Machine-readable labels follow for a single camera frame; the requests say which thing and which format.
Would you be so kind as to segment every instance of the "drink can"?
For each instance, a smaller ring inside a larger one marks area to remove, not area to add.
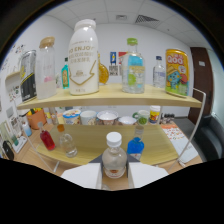
[[[188,56],[179,49],[166,50],[166,86],[167,93],[186,97],[189,91]]]
[[[22,55],[20,67],[20,90],[22,101],[28,101],[37,96],[35,83],[36,50],[27,51]]]

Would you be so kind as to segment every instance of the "blue bottle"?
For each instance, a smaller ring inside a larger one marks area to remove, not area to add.
[[[142,141],[144,127],[137,125],[135,127],[135,134],[131,141],[128,142],[127,153],[140,161],[144,149],[144,142]]]

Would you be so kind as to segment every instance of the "bottle with blue label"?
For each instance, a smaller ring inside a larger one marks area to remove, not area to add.
[[[142,141],[142,136],[144,132],[144,127],[137,125],[135,127],[135,134],[131,141],[128,142],[127,154],[133,156],[135,159],[140,161],[142,152],[144,149],[144,142]]]
[[[157,64],[153,67],[153,86],[165,88],[166,74],[162,66],[162,57],[156,56]]]
[[[138,40],[128,38],[128,52],[122,65],[122,91],[127,93],[145,92],[145,60],[137,51]]]
[[[65,66],[61,70],[62,87],[63,89],[69,88],[69,73],[68,73],[68,58],[65,58]]]

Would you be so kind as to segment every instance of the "white container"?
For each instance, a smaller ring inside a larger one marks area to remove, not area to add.
[[[80,113],[79,109],[67,110],[63,113],[63,118],[65,124],[80,124]]]
[[[37,98],[49,98],[56,94],[54,37],[45,37],[40,42],[35,66]]]
[[[160,106],[150,106],[150,116],[149,116],[150,124],[157,123],[159,113],[160,113]]]
[[[68,49],[69,90],[72,95],[99,91],[98,39],[94,20],[76,23]]]

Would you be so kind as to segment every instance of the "metal rod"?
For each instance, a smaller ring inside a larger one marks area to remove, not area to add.
[[[188,140],[186,146],[184,147],[183,151],[181,152],[181,154],[179,155],[179,157],[176,159],[176,161],[175,161],[175,162],[171,165],[171,167],[168,169],[168,172],[169,172],[169,171],[173,168],[173,166],[179,161],[180,157],[183,155],[183,153],[184,153],[185,150],[187,149],[188,145],[190,144],[190,142],[191,142],[191,140],[192,140],[192,138],[193,138],[193,136],[194,136],[194,134],[195,134],[195,132],[196,132],[196,130],[197,130],[197,128],[198,128],[199,122],[200,122],[200,120],[201,120],[201,116],[202,116],[202,113],[203,113],[203,110],[204,110],[204,106],[205,106],[205,98],[206,98],[206,94],[205,94],[204,92],[198,90],[198,89],[195,89],[195,88],[193,88],[193,90],[196,90],[196,91],[198,91],[198,92],[200,92],[200,93],[203,94],[202,106],[201,106],[201,110],[200,110],[200,113],[199,113],[199,116],[198,116],[198,120],[197,120],[197,122],[196,122],[196,125],[195,125],[195,127],[194,127],[194,130],[192,131],[192,134],[191,134],[191,136],[190,136],[190,138],[189,138],[189,140]]]

